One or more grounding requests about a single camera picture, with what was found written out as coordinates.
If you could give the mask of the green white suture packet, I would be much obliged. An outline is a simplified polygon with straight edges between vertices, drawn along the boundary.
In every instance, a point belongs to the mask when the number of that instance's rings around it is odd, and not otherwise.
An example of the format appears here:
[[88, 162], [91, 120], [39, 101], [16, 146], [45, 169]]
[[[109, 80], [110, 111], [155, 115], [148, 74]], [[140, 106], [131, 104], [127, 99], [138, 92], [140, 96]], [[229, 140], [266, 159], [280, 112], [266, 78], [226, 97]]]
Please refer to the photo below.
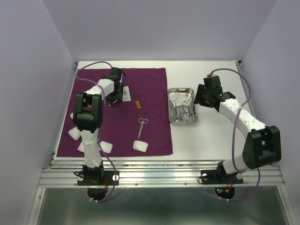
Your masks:
[[189, 106], [192, 101], [192, 98], [179, 93], [172, 92], [169, 94], [169, 100], [172, 102], [173, 106]]

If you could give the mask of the steel forceps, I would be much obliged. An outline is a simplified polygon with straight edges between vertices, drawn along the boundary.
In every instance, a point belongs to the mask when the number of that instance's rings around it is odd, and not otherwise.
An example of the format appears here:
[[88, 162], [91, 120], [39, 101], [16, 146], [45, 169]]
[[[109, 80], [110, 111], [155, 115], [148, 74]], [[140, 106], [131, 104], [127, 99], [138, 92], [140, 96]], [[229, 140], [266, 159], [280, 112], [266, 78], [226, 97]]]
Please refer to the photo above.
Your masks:
[[170, 106], [170, 121], [171, 122], [179, 122], [179, 113], [177, 106], [171, 104]]
[[189, 114], [189, 120], [190, 120], [190, 122], [194, 122], [195, 121], [194, 120], [194, 111], [193, 111], [193, 106], [192, 105], [190, 105], [188, 107], [188, 114]]

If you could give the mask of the curved forceps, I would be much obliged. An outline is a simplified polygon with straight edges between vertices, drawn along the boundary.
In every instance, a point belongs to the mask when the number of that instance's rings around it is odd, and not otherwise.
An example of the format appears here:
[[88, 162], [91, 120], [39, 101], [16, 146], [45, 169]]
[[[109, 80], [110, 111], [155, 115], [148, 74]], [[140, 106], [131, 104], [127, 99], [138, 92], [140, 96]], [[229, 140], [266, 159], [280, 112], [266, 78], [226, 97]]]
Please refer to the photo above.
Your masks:
[[183, 105], [178, 106], [179, 122], [187, 122], [189, 114]]

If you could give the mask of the steel surgical scissors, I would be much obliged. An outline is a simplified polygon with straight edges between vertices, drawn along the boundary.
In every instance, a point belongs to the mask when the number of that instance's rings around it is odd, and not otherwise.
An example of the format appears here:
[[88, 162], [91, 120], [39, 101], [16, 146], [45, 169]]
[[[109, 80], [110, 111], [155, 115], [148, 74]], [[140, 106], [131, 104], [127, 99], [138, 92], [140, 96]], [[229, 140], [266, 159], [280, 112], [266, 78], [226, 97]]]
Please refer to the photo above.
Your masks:
[[137, 140], [140, 139], [141, 134], [142, 134], [142, 130], [143, 130], [143, 126], [144, 126], [144, 124], [147, 124], [147, 123], [148, 123], [148, 119], [139, 118], [138, 122], [139, 122], [141, 125], [140, 125], [140, 129], [139, 129], [138, 139], [137, 139]]

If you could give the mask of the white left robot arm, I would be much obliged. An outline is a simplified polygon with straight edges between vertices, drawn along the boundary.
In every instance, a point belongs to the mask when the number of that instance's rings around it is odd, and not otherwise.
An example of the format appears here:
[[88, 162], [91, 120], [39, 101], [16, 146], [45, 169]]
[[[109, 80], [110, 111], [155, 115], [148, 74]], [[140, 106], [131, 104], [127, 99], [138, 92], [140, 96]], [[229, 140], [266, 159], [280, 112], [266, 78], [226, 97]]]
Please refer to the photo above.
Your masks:
[[106, 100], [122, 101], [122, 76], [122, 70], [113, 67], [109, 75], [94, 83], [92, 88], [75, 95], [73, 123], [79, 130], [84, 152], [82, 170], [74, 172], [80, 186], [102, 185], [108, 178], [100, 155], [98, 135], [104, 116], [103, 103]]

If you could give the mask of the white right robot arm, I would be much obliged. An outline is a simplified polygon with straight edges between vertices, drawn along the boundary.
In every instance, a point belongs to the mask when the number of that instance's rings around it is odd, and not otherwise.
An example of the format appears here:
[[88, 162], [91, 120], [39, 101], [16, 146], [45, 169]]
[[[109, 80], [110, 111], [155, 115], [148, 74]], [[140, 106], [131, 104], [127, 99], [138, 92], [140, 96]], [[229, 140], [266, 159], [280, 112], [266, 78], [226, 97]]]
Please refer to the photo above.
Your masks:
[[221, 161], [214, 170], [201, 172], [202, 184], [243, 183], [241, 173], [281, 160], [280, 131], [276, 126], [267, 126], [257, 120], [238, 102], [230, 92], [223, 92], [218, 76], [204, 78], [198, 85], [195, 104], [214, 108], [236, 125], [245, 144], [241, 154]]

